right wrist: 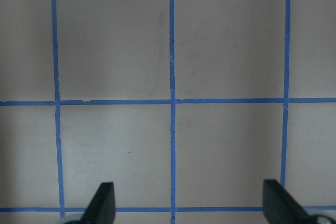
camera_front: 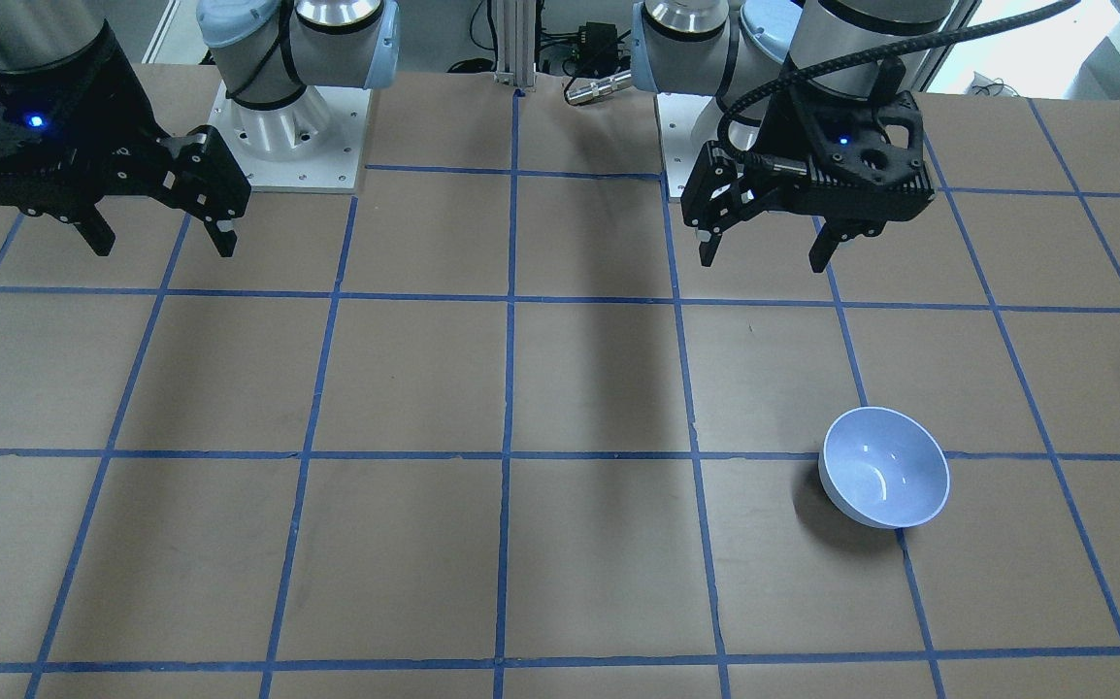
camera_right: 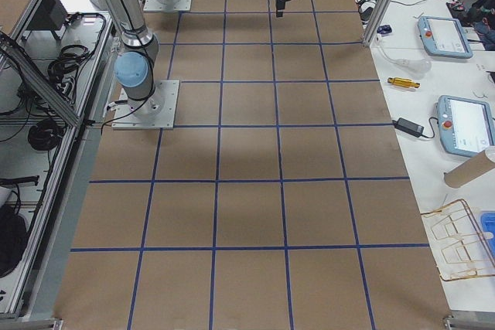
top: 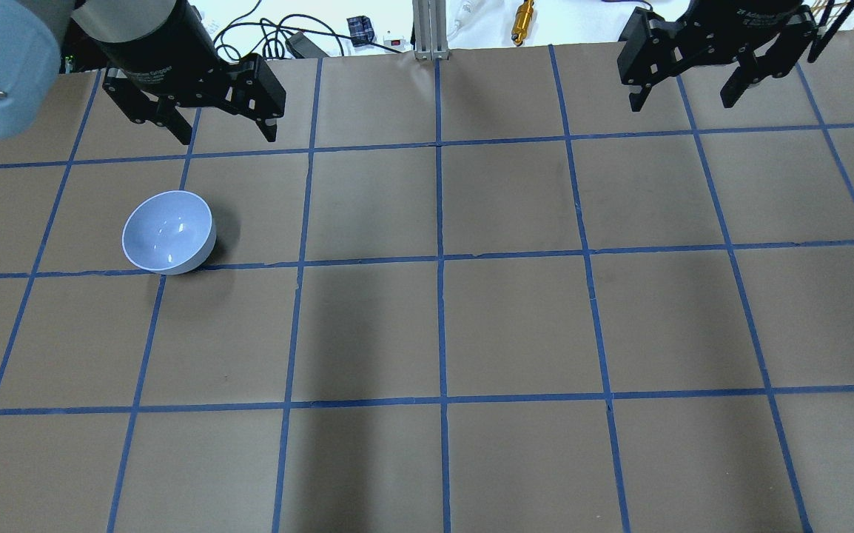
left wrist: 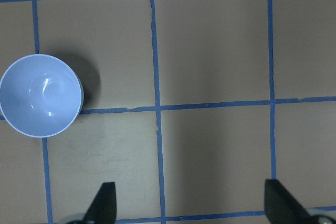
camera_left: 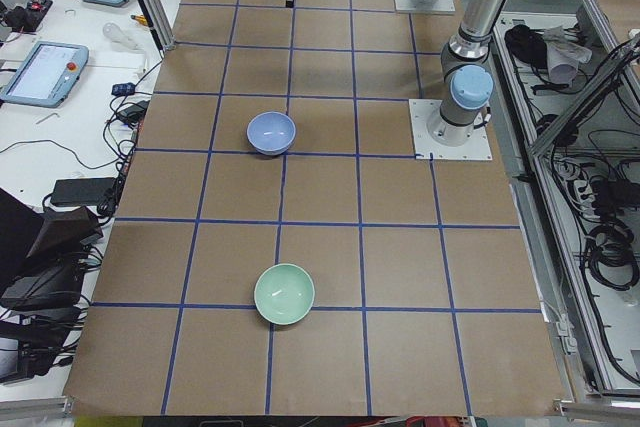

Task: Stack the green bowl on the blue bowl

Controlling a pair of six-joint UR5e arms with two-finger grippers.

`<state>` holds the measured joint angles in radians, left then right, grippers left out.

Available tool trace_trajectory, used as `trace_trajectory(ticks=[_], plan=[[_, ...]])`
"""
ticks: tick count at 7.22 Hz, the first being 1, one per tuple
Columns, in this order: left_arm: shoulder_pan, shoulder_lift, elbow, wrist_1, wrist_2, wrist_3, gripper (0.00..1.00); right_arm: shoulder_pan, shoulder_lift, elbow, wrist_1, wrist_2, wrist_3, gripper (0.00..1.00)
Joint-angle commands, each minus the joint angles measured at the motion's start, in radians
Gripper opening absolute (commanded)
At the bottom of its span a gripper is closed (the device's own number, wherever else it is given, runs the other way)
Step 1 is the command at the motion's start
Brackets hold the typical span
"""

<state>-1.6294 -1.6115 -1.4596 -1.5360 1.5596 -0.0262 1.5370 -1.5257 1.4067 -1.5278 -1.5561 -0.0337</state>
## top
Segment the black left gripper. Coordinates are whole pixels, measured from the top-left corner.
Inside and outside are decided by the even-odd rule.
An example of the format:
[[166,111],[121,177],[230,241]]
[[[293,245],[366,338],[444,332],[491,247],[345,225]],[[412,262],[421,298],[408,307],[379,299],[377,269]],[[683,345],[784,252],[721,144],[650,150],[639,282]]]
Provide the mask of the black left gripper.
[[78,1],[72,20],[108,57],[103,90],[133,124],[167,129],[188,146],[192,125],[177,106],[227,102],[228,113],[251,119],[276,142],[287,92],[269,62],[261,54],[237,63],[218,57],[189,2]]

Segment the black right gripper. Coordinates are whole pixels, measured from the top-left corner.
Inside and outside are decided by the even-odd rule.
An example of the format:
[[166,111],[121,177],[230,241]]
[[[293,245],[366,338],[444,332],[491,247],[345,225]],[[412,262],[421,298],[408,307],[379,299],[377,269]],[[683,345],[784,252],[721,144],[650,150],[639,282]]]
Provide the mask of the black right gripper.
[[752,85],[788,75],[818,30],[801,1],[691,1],[676,21],[637,7],[621,31],[616,64],[635,113],[655,85],[687,68],[738,64],[720,91],[729,109]]

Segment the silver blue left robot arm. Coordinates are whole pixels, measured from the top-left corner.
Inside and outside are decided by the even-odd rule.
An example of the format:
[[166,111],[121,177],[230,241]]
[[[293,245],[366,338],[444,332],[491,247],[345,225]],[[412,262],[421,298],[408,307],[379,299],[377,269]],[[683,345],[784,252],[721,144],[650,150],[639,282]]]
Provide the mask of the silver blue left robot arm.
[[220,58],[186,1],[0,1],[0,138],[37,118],[71,23],[107,57],[102,87],[134,124],[187,145],[193,128],[181,109],[211,107],[251,119],[275,141],[287,93],[268,61],[255,52]]

